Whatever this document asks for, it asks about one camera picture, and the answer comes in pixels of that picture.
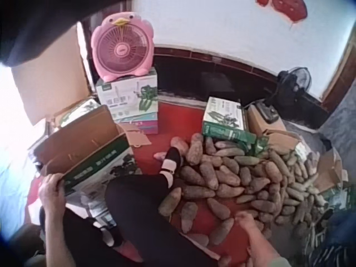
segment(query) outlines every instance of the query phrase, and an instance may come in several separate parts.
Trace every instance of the leg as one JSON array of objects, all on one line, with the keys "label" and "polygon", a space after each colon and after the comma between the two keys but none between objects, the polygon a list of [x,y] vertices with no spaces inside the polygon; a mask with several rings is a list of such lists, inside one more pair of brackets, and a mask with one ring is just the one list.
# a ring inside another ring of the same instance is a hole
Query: leg
[{"label": "leg", "polygon": [[152,266],[217,266],[183,237],[157,211],[168,194],[163,174],[131,175],[112,180],[106,189],[106,204],[123,237]]},{"label": "leg", "polygon": [[[45,211],[39,213],[41,227],[45,231]],[[102,241],[101,230],[66,209],[63,217],[66,245],[77,267],[81,266],[141,266],[109,248]]]}]

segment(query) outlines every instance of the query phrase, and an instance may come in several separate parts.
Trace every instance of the person's hand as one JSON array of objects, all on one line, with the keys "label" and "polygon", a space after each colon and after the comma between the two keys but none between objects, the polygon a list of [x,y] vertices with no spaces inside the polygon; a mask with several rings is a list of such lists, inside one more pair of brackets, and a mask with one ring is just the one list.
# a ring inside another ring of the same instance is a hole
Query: person's hand
[{"label": "person's hand", "polygon": [[246,211],[238,212],[235,215],[235,220],[247,233],[249,233],[251,230],[258,230],[254,218]]},{"label": "person's hand", "polygon": [[46,218],[62,221],[66,199],[64,190],[63,174],[50,174],[43,178],[39,187],[38,195],[46,213]]}]

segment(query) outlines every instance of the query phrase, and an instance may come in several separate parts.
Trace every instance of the red carpet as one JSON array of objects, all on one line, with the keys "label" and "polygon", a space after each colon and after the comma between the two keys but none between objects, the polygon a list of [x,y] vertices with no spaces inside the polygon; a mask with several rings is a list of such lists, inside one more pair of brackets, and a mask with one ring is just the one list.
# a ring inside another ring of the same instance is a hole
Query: red carpet
[{"label": "red carpet", "polygon": [[[159,104],[159,134],[149,135],[152,142],[151,146],[144,146],[135,149],[135,158],[144,174],[156,174],[160,169],[160,163],[153,159],[153,154],[160,151],[166,151],[170,146],[170,140],[174,136],[180,136],[187,141],[195,132],[201,131],[201,122],[204,111],[195,108],[180,107],[165,103]],[[38,183],[33,182],[29,193],[28,203],[32,203],[37,198]],[[234,213],[243,206],[237,206],[233,201],[221,201],[226,204]],[[192,233],[209,234],[219,223],[208,210],[204,200],[197,202],[199,206],[197,217],[194,221]],[[172,218],[172,224],[180,228],[179,211],[182,203],[175,212]],[[247,259],[246,248],[248,246],[248,238],[245,232],[237,225],[233,227],[229,236],[219,246],[210,248],[212,251],[223,255],[228,254],[233,257],[232,265],[237,266]]]}]

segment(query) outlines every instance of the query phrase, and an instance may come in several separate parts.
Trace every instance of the pile of sweet potatoes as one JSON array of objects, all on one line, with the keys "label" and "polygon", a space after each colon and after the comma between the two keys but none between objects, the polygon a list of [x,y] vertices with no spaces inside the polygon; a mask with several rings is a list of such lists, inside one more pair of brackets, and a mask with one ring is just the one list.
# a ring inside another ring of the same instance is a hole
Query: pile of sweet potatoes
[{"label": "pile of sweet potatoes", "polygon": [[[199,236],[205,245],[221,244],[234,225],[229,208],[219,203],[219,199],[248,204],[248,212],[267,238],[271,236],[272,223],[292,222],[307,229],[323,212],[325,200],[313,186],[318,177],[318,154],[310,153],[306,162],[302,162],[295,151],[271,146],[256,157],[246,156],[238,144],[214,141],[200,133],[193,134],[190,145],[174,137],[171,146],[184,158],[179,178],[174,180],[174,187],[181,190],[172,190],[170,200],[162,203],[167,208],[160,207],[160,211],[169,216],[181,198],[188,201],[181,212],[182,231],[188,233],[197,213],[194,200],[206,199],[221,224],[209,237]],[[154,158],[163,160],[164,153],[159,152]]]}]

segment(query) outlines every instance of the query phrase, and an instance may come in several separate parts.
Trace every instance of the black electric fan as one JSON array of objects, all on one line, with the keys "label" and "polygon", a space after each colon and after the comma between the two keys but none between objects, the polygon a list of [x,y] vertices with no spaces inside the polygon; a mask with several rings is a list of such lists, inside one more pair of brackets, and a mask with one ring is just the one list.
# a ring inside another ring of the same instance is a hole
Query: black electric fan
[{"label": "black electric fan", "polygon": [[296,67],[290,71],[279,72],[275,93],[269,98],[257,100],[255,103],[262,118],[267,123],[278,120],[279,115],[272,103],[282,108],[294,105],[298,98],[308,91],[312,85],[311,81],[310,72],[305,67]]}]

